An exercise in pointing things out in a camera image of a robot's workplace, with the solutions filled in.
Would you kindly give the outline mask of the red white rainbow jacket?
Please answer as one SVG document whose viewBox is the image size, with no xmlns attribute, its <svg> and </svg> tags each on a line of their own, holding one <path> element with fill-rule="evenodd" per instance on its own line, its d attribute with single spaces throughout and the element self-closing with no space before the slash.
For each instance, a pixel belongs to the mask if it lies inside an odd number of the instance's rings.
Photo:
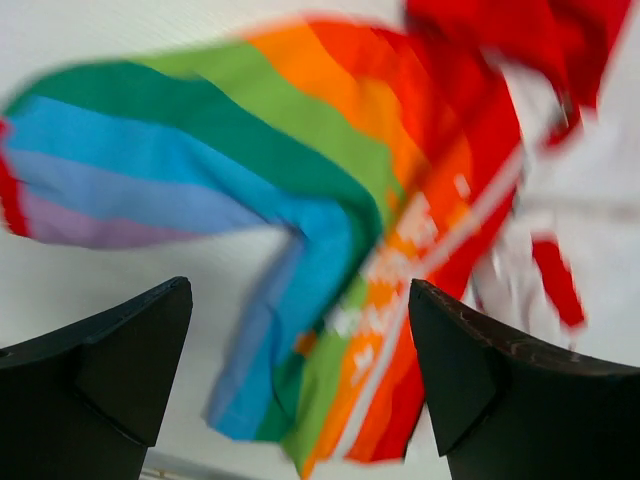
<svg viewBox="0 0 640 480">
<path fill-rule="evenodd" d="M 208 425 L 298 475 L 395 459 L 425 400 L 413 278 L 472 290 L 513 216 L 523 128 L 491 54 L 543 74 L 561 146 L 596 107 L 627 1 L 411 1 L 414 27 L 306 17 L 211 46 L 50 73 L 1 116 L 1 220 L 132 249 L 289 229 Z"/>
</svg>

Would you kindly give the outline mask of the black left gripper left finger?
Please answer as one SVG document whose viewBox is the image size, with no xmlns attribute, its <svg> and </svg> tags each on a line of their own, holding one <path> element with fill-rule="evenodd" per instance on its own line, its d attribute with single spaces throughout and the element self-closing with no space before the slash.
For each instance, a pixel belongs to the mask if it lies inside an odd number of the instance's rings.
<svg viewBox="0 0 640 480">
<path fill-rule="evenodd" d="M 136 479 L 193 308 L 185 277 L 1 350 L 4 479 Z"/>
</svg>

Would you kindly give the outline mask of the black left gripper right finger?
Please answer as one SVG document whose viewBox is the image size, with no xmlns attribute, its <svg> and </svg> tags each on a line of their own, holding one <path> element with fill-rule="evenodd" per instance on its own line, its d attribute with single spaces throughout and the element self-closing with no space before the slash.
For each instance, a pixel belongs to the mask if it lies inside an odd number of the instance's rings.
<svg viewBox="0 0 640 480">
<path fill-rule="evenodd" d="M 563 349 L 414 280 L 409 318 L 455 479 L 639 475 L 639 371 Z"/>
</svg>

